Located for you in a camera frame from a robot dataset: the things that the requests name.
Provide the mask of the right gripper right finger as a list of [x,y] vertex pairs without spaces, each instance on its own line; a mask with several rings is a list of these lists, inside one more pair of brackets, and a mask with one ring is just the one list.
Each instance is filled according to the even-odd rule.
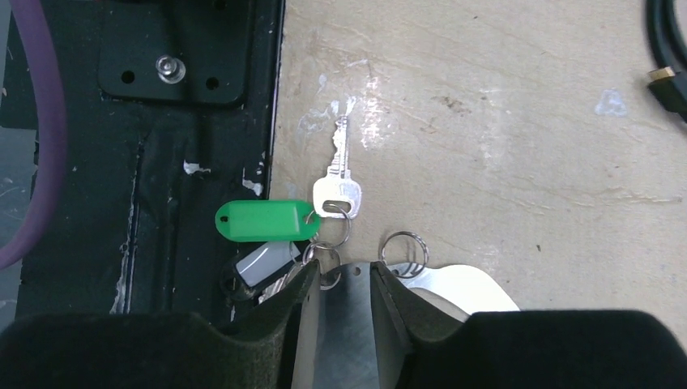
[[686,354],[638,310],[482,312],[459,321],[370,267],[384,388],[683,388]]

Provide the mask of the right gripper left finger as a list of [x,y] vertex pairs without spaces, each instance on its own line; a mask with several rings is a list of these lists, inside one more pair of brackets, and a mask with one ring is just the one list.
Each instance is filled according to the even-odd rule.
[[1,335],[4,388],[309,388],[320,268],[229,325],[193,313],[47,314]]

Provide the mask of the metal key organizer ring plate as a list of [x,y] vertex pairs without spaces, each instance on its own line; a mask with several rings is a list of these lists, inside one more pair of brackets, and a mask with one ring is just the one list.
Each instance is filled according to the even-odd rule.
[[[335,245],[318,242],[319,216],[340,218],[347,232],[361,205],[361,188],[351,177],[348,167],[348,117],[335,121],[333,133],[335,154],[326,175],[314,186],[320,199],[308,204],[302,211],[278,212],[277,220],[289,229],[290,240],[307,238],[310,247],[304,250],[302,260],[308,261],[316,248],[336,252]],[[425,290],[447,301],[457,310],[471,315],[488,311],[516,311],[517,305],[505,290],[486,272],[468,265],[450,265],[431,268],[428,265],[429,248],[424,240],[408,231],[400,237],[410,237],[421,250],[421,259],[407,265],[393,265],[393,277],[408,291]],[[315,374],[318,388],[339,385],[372,388],[380,382],[378,370],[372,366],[377,360],[373,344],[373,311],[370,268],[363,263],[341,265],[331,275],[321,279],[318,349],[324,355]]]

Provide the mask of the key with black tag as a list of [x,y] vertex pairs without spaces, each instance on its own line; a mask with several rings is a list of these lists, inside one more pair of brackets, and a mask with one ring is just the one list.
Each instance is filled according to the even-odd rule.
[[249,243],[223,265],[220,289],[232,301],[252,300],[286,276],[300,257],[294,242]]

